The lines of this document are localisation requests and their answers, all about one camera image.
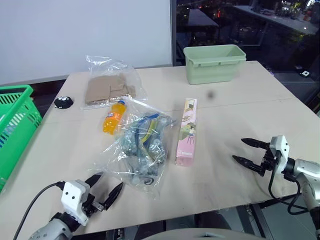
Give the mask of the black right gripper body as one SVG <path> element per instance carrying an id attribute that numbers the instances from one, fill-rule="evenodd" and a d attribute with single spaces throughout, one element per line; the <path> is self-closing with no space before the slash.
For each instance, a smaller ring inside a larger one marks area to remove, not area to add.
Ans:
<path id="1" fill-rule="evenodd" d="M 278 154 L 278 150 L 270 148 L 270 143 L 265 144 L 265 154 L 260 164 L 261 170 L 259 175 L 264 176 L 266 171 L 273 171 L 279 163 L 281 155 Z"/>

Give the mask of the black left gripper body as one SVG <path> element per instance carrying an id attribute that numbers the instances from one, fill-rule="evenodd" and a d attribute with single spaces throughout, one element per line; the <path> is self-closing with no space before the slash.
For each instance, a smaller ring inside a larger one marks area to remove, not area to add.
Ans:
<path id="1" fill-rule="evenodd" d="M 82 203 L 82 210 L 88 218 L 104 210 L 104 206 L 100 202 L 97 202 L 95 196 L 91 194 L 91 188 L 89 188 L 86 201 Z"/>

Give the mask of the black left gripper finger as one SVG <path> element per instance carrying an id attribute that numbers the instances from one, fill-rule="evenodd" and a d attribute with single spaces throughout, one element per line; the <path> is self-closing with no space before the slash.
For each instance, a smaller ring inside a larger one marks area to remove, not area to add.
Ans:
<path id="1" fill-rule="evenodd" d="M 109 194 L 107 199 L 103 202 L 104 210 L 107 211 L 111 205 L 116 201 L 121 193 L 124 183 L 118 184 Z"/>
<path id="2" fill-rule="evenodd" d="M 99 181 L 99 179 L 102 177 L 103 174 L 104 174 L 103 171 L 97 172 L 91 177 L 89 177 L 88 179 L 86 179 L 84 182 L 90 187 L 93 187 Z"/>

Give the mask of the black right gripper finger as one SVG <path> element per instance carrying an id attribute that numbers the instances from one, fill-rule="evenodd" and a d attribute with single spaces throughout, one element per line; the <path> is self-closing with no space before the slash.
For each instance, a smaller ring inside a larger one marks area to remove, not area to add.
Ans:
<path id="1" fill-rule="evenodd" d="M 264 150 L 268 150 L 270 148 L 270 144 L 268 142 L 263 142 L 253 138 L 242 138 L 241 141 L 254 148 L 261 148 Z"/>
<path id="2" fill-rule="evenodd" d="M 262 167 L 253 163 L 251 160 L 246 159 L 244 157 L 240 157 L 240 156 L 236 156 L 236 155 L 232 155 L 232 158 L 239 163 L 240 165 L 242 165 L 243 167 L 252 170 L 258 174 L 261 173 L 262 171 Z"/>

